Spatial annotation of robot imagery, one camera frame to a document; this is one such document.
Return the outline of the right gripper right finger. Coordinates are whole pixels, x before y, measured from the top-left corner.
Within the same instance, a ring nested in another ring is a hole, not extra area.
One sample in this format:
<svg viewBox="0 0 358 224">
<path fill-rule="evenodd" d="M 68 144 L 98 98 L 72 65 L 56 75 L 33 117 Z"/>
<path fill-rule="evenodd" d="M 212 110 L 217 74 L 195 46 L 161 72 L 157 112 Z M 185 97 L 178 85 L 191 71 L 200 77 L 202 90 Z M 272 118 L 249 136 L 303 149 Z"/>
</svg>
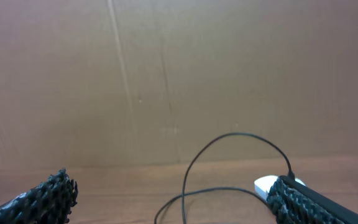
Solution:
<svg viewBox="0 0 358 224">
<path fill-rule="evenodd" d="M 281 175 L 267 195 L 278 224 L 358 224 L 358 214 Z"/>
</svg>

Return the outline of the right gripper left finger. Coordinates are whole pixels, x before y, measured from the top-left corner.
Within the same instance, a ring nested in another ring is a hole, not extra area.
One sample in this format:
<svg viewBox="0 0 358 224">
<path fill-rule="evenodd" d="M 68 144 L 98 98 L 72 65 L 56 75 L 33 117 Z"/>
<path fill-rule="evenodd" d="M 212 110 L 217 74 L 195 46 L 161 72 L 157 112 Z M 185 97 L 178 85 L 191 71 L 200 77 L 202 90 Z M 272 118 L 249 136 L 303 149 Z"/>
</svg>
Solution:
<svg viewBox="0 0 358 224">
<path fill-rule="evenodd" d="M 66 224 L 77 204 L 78 184 L 65 169 L 0 206 L 0 224 Z"/>
</svg>

